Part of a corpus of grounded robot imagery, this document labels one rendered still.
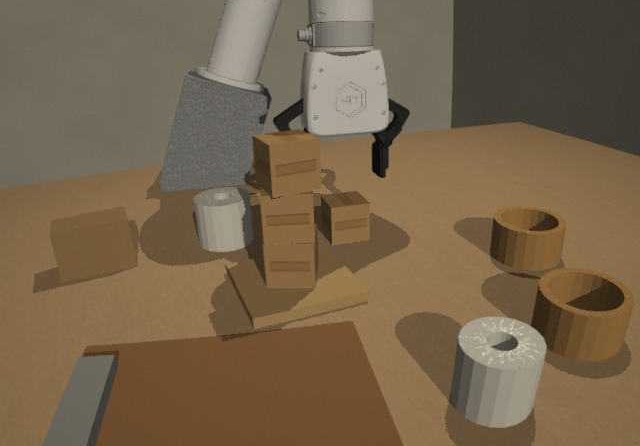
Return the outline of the tan hollow cylinder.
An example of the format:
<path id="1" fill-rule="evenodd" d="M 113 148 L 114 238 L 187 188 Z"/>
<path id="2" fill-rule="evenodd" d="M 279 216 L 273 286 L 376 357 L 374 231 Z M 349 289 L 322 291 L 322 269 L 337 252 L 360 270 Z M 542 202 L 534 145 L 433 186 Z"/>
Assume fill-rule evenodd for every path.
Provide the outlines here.
<path id="1" fill-rule="evenodd" d="M 560 263 L 566 225 L 561 216 L 545 209 L 502 208 L 494 214 L 490 253 L 512 268 L 551 269 Z"/>

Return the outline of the grey cylinder with central hole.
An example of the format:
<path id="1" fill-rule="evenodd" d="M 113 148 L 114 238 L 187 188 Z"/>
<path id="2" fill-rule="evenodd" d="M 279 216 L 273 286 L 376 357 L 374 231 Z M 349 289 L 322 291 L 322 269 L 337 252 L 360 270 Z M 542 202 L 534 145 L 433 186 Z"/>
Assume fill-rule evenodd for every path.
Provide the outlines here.
<path id="1" fill-rule="evenodd" d="M 206 190 L 194 197 L 194 207 L 199 243 L 203 249 L 229 252 L 244 248 L 253 241 L 250 193 L 247 190 L 236 187 Z"/>
<path id="2" fill-rule="evenodd" d="M 455 409 L 486 427 L 505 428 L 525 420 L 532 411 L 546 348 L 536 329 L 516 319 L 468 322 L 457 341 L 451 386 Z"/>

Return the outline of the brown wooden ring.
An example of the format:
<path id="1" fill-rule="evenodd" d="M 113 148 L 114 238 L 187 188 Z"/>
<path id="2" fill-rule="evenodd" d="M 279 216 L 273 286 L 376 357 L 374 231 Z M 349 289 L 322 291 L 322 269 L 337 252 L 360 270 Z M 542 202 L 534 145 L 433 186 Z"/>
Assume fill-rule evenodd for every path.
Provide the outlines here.
<path id="1" fill-rule="evenodd" d="M 633 306 L 632 292 L 609 275 L 556 269 L 539 281 L 531 327 L 558 355 L 600 361 L 621 349 Z"/>

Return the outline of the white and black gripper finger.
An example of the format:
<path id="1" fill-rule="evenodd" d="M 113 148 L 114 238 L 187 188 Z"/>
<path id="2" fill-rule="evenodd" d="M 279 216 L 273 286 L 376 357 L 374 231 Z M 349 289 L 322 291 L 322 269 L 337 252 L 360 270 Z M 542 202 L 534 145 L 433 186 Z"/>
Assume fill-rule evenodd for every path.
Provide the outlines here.
<path id="1" fill-rule="evenodd" d="M 389 146 L 395 137 L 401 132 L 410 111 L 400 104 L 389 99 L 389 110 L 394 113 L 392 122 L 387 128 L 378 133 L 372 133 L 375 142 L 372 144 L 372 171 L 380 178 L 386 177 L 386 169 L 389 166 Z M 378 139 L 378 138 L 380 139 Z"/>
<path id="2" fill-rule="evenodd" d="M 277 129 L 281 131 L 291 130 L 289 127 L 289 122 L 295 119 L 297 116 L 303 113 L 303 98 L 298 102 L 287 108 L 285 111 L 277 115 L 273 119 L 273 123 L 277 127 Z"/>

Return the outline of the brown cardboard carton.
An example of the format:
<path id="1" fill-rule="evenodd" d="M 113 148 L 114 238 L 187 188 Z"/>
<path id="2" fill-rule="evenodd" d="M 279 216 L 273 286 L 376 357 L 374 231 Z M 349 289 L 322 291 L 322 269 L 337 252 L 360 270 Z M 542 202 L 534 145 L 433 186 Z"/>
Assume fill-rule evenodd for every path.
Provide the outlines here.
<path id="1" fill-rule="evenodd" d="M 137 266 L 124 206 L 51 220 L 62 283 Z"/>

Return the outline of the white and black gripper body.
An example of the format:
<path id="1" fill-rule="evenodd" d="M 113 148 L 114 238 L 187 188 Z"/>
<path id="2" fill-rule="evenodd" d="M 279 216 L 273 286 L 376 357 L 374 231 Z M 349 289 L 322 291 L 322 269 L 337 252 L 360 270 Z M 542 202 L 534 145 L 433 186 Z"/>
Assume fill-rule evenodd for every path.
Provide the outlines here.
<path id="1" fill-rule="evenodd" d="M 374 45 L 310 47 L 303 65 L 300 118 L 310 134 L 334 137 L 387 128 L 389 104 L 381 49 Z"/>

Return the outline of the brown cardboard box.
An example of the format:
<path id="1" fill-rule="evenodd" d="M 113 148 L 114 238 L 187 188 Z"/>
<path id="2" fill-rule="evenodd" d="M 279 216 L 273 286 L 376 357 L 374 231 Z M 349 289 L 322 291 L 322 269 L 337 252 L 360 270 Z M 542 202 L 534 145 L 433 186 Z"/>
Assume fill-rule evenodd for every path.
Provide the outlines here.
<path id="1" fill-rule="evenodd" d="M 319 257 L 315 242 L 264 245 L 267 288 L 316 288 Z"/>
<path id="2" fill-rule="evenodd" d="M 272 198 L 322 189 L 320 138 L 300 129 L 252 138 L 256 184 Z"/>
<path id="3" fill-rule="evenodd" d="M 321 195 L 321 216 L 332 245 L 370 240 L 370 203 L 358 191 Z"/>
<path id="4" fill-rule="evenodd" d="M 262 188 L 264 245 L 315 242 L 313 191 L 272 198 Z"/>

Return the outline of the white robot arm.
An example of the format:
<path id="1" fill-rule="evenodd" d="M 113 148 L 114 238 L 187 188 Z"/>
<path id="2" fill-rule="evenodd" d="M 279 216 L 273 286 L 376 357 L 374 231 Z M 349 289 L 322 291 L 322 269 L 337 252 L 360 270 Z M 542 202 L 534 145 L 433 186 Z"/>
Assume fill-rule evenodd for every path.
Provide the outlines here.
<path id="1" fill-rule="evenodd" d="M 208 66 L 197 74 L 263 92 L 265 86 L 257 81 L 281 2 L 226 0 Z M 374 45 L 373 0 L 308 0 L 308 10 L 310 24 L 297 31 L 298 41 L 311 47 Z"/>

